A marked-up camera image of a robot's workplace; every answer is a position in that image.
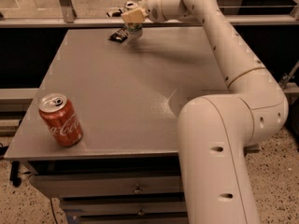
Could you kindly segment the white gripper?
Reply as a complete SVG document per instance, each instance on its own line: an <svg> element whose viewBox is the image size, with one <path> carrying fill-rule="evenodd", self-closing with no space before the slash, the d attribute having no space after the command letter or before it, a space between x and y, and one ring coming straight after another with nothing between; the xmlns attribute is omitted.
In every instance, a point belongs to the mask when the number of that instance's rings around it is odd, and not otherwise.
<svg viewBox="0 0 299 224"><path fill-rule="evenodd" d="M142 7L131 7L126 9L121 18L125 23L143 23L148 17L153 22L165 21L162 12L162 0L142 0Z"/></svg>

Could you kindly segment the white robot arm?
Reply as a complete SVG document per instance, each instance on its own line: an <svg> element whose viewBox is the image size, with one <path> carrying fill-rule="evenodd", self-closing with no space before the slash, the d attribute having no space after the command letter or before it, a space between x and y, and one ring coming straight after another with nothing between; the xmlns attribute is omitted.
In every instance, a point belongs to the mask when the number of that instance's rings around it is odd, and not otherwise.
<svg viewBox="0 0 299 224"><path fill-rule="evenodd" d="M284 125L288 101L283 90L221 13L217 0L129 1L121 15L130 27L189 16L203 25L228 89L190 100L178 116L189 224L260 224L244 150Z"/></svg>

